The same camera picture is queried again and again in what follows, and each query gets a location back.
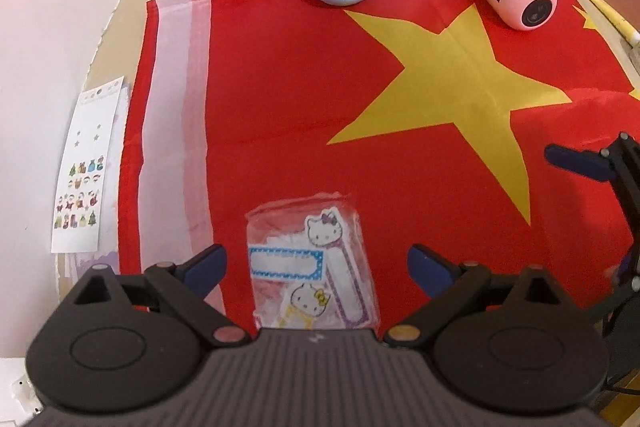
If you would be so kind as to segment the clear plastic sticker cup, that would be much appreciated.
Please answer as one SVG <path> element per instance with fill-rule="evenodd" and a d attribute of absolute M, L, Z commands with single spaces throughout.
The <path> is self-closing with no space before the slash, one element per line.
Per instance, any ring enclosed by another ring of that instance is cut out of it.
<path fill-rule="evenodd" d="M 260 329 L 376 329 L 378 297 L 352 202 L 340 193 L 266 202 L 247 213 Z"/>

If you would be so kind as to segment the yellow pen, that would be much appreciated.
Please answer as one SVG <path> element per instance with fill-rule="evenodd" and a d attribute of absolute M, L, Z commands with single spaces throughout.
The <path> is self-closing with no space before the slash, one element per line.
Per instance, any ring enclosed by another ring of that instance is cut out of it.
<path fill-rule="evenodd" d="M 639 31 L 634 28 L 632 23 L 629 23 L 620 12 L 617 12 L 612 5 L 608 4 L 605 0 L 589 0 L 616 28 L 621 36 L 629 43 L 633 48 L 638 46 L 640 42 Z"/>

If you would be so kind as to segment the christmas sticker sheet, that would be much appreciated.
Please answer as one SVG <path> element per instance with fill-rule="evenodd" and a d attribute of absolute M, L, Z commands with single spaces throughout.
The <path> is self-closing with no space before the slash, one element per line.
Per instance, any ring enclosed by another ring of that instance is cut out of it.
<path fill-rule="evenodd" d="M 99 246 L 101 202 L 122 77 L 78 96 L 58 170 L 51 253 L 93 253 Z"/>

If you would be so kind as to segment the red flag with yellow stars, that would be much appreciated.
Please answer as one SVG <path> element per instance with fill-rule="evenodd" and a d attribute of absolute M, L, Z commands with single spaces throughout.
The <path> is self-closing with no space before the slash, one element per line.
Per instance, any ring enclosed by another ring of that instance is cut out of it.
<path fill-rule="evenodd" d="M 119 180 L 120 269 L 228 251 L 254 324 L 246 218 L 340 193 L 358 212 L 383 326 L 423 303 L 421 243 L 502 273 L 543 265 L 581 306 L 631 237 L 611 187 L 544 148 L 639 131 L 639 91 L 578 0 L 517 31 L 485 0 L 151 0 Z"/>

